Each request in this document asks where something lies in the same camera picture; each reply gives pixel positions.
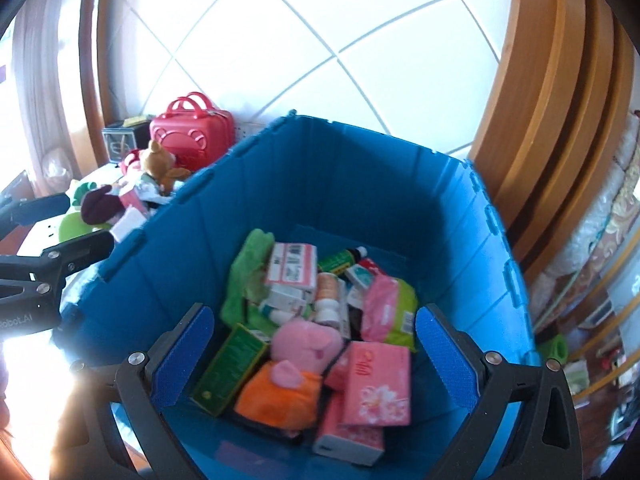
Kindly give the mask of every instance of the brown teddy bear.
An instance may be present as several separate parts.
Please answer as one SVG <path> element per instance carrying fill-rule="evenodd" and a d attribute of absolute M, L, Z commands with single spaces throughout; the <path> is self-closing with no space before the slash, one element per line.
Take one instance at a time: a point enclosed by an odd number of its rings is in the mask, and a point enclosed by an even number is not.
<path fill-rule="evenodd" d="M 149 147 L 140 152 L 142 171 L 149 174 L 159 185 L 162 194 L 169 195 L 174 190 L 176 180 L 185 181 L 191 171 L 185 168 L 174 168 L 174 156 L 156 140 L 149 141 Z"/>

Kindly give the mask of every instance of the blue plastic bin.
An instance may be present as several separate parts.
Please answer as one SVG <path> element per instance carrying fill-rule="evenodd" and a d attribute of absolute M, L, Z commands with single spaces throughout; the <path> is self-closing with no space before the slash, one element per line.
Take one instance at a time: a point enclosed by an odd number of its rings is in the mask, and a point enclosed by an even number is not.
<path fill-rule="evenodd" d="M 295 114 L 201 170 L 101 264 L 78 306 L 63 313 L 69 357 L 121 362 L 148 349 L 194 302 L 217 309 L 230 264 L 256 227 L 276 240 L 315 244 L 320 258 L 364 245 L 482 350 L 537 363 L 520 271 L 472 167 L 391 136 Z M 225 335 L 218 322 L 212 351 Z M 284 446 L 187 400 L 164 416 L 211 479 L 421 479 L 466 411 L 417 346 L 412 425 L 386 430 L 386 453 L 373 468 Z M 507 410 L 478 478 L 492 473 L 516 410 Z"/>

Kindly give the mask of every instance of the black box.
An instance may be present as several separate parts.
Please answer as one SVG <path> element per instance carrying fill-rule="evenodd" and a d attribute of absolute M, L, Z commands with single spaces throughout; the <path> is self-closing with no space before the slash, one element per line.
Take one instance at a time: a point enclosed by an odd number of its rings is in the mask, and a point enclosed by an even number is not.
<path fill-rule="evenodd" d="M 132 150 L 145 149 L 149 145 L 151 136 L 149 134 L 149 124 L 151 120 L 134 124 L 124 128 L 123 121 L 105 126 L 102 130 L 102 139 L 107 148 L 109 162 L 118 163 L 122 161 Z"/>

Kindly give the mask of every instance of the curtain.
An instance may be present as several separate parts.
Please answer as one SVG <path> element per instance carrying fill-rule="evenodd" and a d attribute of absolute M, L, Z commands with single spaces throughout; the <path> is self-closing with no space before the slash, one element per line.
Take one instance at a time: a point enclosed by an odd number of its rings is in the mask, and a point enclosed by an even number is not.
<path fill-rule="evenodd" d="M 68 189 L 81 173 L 69 135 L 58 73 L 63 0 L 27 0 L 15 19 L 12 70 L 36 195 Z"/>

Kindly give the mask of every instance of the barcode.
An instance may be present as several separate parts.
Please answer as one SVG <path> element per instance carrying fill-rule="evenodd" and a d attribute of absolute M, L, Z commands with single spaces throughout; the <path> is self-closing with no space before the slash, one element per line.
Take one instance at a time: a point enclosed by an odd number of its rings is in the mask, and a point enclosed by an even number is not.
<path fill-rule="evenodd" d="M 405 334 L 414 333 L 414 313 L 413 312 L 405 312 L 402 316 L 402 327 L 400 328 L 400 332 L 404 332 Z"/>

